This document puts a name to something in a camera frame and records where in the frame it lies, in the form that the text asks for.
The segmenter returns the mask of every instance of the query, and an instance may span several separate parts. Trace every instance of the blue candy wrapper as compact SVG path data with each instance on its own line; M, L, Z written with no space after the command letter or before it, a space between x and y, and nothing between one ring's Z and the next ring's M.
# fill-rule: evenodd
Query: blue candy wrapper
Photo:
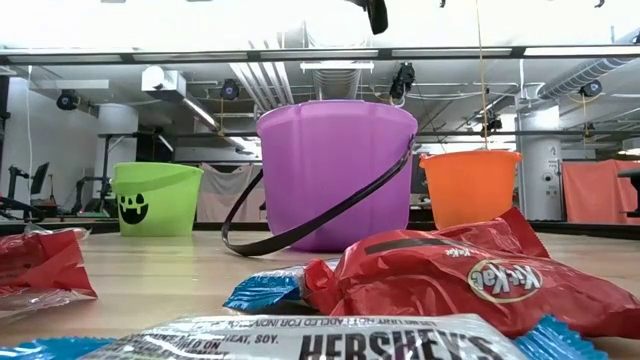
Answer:
M38 339L14 348L0 347L0 359L77 359L114 341L115 339L87 337Z
M609 356L596 350L567 324L545 316L527 335L515 340L531 360L606 360Z
M335 269L339 259L327 260L331 269ZM224 307L247 312L258 311L283 301L304 303L307 288L304 284L306 265L291 266L282 269L256 273L241 282Z

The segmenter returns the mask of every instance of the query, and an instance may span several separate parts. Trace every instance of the black bucket handle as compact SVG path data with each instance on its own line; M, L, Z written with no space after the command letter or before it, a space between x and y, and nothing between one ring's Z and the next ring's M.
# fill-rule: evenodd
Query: black bucket handle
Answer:
M349 196L339 204L318 215L317 217L291 230L287 230L282 234L272 236L268 239L260 240L250 244L231 244L229 243L229 228L231 227L231 221L240 209L240 206L242 206L242 203L244 203L251 191L256 187L256 185L258 185L258 183L262 179L262 170L260 170L258 175L253 178L247 188L242 192L236 203L233 205L231 211L229 212L229 215L227 215L227 218L222 225L222 242L224 242L224 244L229 249L242 256L267 255L292 245L296 241L302 239L303 237L318 229L320 226L326 224L338 215L349 210L351 207L364 200L369 195L373 194L376 190L380 189L396 175L398 175L398 173L400 173L402 168L404 168L404 166L407 164L407 161L411 157L413 144L414 135L411 135L407 150L402 154L402 157L398 159L395 164L393 164L393 166L391 166L387 171L384 172L384 174L380 175L380 177L375 179L373 182L356 191L355 193L353 193L353 195Z

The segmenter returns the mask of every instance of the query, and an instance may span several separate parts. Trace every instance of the jack-o'-lantern face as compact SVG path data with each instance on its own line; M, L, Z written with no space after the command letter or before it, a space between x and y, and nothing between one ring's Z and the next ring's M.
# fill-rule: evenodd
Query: jack-o'-lantern face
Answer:
M139 224L147 216L149 204L145 203L144 196L120 196L118 204L122 220L129 225Z

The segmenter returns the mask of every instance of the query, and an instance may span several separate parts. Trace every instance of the security camera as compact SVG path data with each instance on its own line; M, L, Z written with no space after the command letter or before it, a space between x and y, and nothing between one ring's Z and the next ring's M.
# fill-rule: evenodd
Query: security camera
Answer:
M78 96L75 90L62 90L62 94L58 96L56 105L60 110L75 110L78 108L78 105L80 105L80 96Z

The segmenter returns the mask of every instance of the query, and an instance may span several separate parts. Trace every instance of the orange curtain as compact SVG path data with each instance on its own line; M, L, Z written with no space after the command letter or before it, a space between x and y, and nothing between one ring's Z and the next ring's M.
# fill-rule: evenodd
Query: orange curtain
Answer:
M638 208L638 195L629 178L618 172L640 169L631 161L566 162L562 165L567 221L573 223L638 224L625 212Z

